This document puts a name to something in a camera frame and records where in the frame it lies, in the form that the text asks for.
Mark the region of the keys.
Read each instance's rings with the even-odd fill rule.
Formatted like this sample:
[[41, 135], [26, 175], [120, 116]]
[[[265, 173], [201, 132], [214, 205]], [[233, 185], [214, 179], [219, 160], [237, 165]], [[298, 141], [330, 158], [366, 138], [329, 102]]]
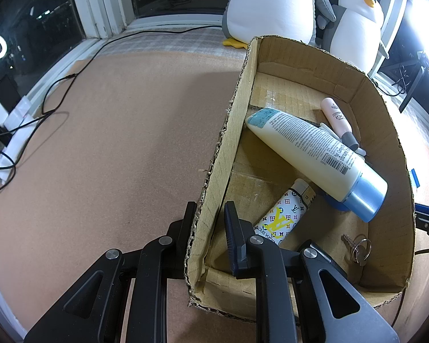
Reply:
[[342, 240], [349, 249], [349, 258], [358, 266], [365, 266], [372, 251], [372, 243], [365, 235], [358, 235], [350, 238], [346, 234], [342, 235]]

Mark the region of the large plush penguin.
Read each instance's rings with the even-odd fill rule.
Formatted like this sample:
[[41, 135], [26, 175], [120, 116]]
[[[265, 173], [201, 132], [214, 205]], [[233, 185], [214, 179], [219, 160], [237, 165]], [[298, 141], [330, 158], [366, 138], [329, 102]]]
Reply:
[[314, 46], [316, 28], [335, 21], [329, 0], [228, 0], [223, 45], [246, 49], [255, 37], [281, 36]]

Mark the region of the cardboard box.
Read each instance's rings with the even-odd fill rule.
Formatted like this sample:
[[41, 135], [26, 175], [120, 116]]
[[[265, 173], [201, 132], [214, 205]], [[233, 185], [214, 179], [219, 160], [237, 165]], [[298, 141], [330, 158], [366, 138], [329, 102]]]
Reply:
[[[367, 223], [317, 196], [283, 247], [295, 250], [307, 240], [317, 243], [373, 307], [389, 304], [407, 286], [415, 251], [413, 193], [404, 151], [382, 96], [366, 74], [331, 54], [264, 36], [254, 39], [246, 52], [197, 204], [184, 263], [191, 305], [255, 319], [255, 283], [236, 279], [229, 267], [224, 205], [233, 201], [239, 217], [258, 222], [301, 172], [249, 131], [245, 119], [272, 107], [321, 123], [325, 97], [340, 105], [367, 152], [367, 163], [385, 179], [388, 191]], [[369, 238], [372, 251], [365, 266], [350, 260], [343, 234]]]

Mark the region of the black cylindrical tube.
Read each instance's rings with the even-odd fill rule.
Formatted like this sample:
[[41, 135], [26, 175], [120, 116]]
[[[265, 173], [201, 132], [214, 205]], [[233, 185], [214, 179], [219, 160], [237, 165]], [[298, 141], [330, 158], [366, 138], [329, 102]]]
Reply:
[[317, 290], [330, 288], [332, 284], [349, 284], [346, 272], [312, 240], [304, 242], [297, 253], [295, 287]]

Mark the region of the white power strip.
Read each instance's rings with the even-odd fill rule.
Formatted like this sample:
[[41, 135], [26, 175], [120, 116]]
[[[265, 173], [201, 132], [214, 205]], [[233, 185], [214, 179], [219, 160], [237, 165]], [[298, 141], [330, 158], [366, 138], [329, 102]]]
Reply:
[[14, 106], [11, 111], [0, 102], [0, 183], [7, 182], [17, 168], [18, 158], [25, 143], [34, 132], [38, 119], [30, 114], [31, 103], [27, 97]]

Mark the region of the patterned white lighter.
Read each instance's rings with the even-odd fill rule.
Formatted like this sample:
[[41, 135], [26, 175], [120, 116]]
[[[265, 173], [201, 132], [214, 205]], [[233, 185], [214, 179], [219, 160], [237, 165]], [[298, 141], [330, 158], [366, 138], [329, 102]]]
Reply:
[[305, 180], [297, 178], [275, 205], [253, 226], [256, 235], [279, 245], [294, 230], [310, 208], [316, 193]]

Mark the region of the round blue lid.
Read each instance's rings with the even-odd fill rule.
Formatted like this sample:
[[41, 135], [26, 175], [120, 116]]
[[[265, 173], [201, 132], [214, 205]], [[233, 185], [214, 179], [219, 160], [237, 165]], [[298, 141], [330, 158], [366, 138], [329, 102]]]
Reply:
[[328, 195], [327, 193], [323, 193], [323, 198], [325, 199], [325, 201], [334, 209], [340, 211], [340, 212], [349, 212], [350, 209], [347, 208], [347, 206], [345, 206], [344, 203], [341, 203], [337, 200], [335, 200], [332, 196]]

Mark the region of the small plush penguin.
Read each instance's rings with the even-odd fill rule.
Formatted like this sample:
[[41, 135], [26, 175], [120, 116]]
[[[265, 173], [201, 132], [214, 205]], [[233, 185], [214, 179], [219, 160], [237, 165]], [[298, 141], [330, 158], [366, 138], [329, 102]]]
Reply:
[[335, 21], [323, 15], [316, 19], [323, 50], [364, 73], [372, 70], [379, 53], [388, 57], [381, 41], [384, 13], [377, 0], [339, 0], [332, 10]]

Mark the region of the white lotion bottle blue cap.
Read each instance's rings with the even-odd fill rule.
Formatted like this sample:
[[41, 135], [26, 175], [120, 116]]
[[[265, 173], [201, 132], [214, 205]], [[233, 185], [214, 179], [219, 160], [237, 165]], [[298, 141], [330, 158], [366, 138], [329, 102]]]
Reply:
[[346, 145], [294, 115], [263, 108], [246, 126], [275, 153], [362, 221], [380, 210], [388, 183]]

